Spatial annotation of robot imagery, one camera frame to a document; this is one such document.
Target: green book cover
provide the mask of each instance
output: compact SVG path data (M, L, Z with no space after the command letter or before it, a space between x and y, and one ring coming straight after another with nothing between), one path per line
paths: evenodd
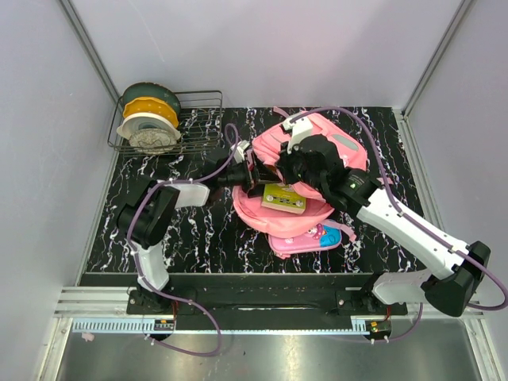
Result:
M264 186L263 201L265 208L302 214L306 207L306 198L297 194L291 185L267 184Z

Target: gray floor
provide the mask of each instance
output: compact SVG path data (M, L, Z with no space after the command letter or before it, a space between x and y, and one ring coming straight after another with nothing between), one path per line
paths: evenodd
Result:
M408 327L396 322L398 329ZM212 336L168 339L194 350L209 350ZM158 346L141 336L96 335L85 342L73 333L58 380L460 380L480 379L464 325L423 321L404 341L390 344L344 342L333 337L229 336L219 357L198 358Z

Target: dish rack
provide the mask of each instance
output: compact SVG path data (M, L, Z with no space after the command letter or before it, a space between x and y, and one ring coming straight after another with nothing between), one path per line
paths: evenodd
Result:
M160 150L158 156L195 154L215 148L221 141L222 92L219 90L181 91L175 93L180 100L182 110L179 114L178 130L182 134L179 143L157 148L132 147L129 142L117 134L122 118L117 120L124 108L122 98L117 100L111 120L108 145L124 156L153 156L154 150Z

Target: white wall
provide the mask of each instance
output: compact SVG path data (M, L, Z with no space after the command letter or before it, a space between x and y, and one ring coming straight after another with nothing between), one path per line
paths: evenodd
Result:
M74 0L117 88L227 106L404 106L460 0Z
M83 258L113 105L55 1L2 2L0 39L0 379L28 380Z
M489 268L508 283L508 2L477 2L410 122L450 233L492 249ZM488 279L481 300L499 303ZM508 373L508 310L489 315Z

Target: marble tabletop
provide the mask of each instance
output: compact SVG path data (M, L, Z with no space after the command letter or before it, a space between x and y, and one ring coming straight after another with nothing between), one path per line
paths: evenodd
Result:
M294 114L303 108L285 109ZM351 108L368 125L376 149L382 156L392 190L408 207L422 214L416 187L410 172L394 115L389 108ZM372 148L360 128L348 116L323 113L368 151L369 170L378 173ZM210 122L218 123L218 113ZM251 140L265 129L280 123L282 117L271 108L224 109L221 125L234 123L241 138ZM115 226L117 205L129 193L139 176L154 179L189 178L200 173L206 153L197 156L119 156L87 263L87 272L135 272L125 237ZM334 250L298 254L287 260L274 255L264 233L249 228L235 213L231 191L209 208L176 210L173 223L164 238L164 262L169 272L201 273L338 273L373 271L414 271L423 268L398 243L347 214L338 221L354 228L357 240L347 239Z

